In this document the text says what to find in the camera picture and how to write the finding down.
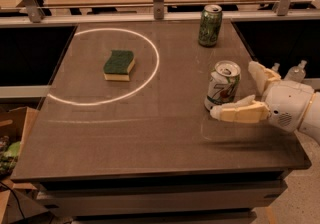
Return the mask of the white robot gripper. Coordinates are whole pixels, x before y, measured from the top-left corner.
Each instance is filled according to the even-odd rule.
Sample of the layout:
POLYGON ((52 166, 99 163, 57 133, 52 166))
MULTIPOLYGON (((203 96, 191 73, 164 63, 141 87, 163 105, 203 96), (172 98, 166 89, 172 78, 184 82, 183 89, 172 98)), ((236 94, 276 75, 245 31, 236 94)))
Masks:
POLYGON ((263 94, 263 102, 256 101, 255 96, 250 95, 234 103, 214 106, 210 110, 211 117, 247 124, 268 118, 272 126, 287 132, 296 130, 315 95, 314 89, 295 81, 281 80, 277 72, 256 61, 249 62, 248 71, 256 82, 259 94, 263 94))

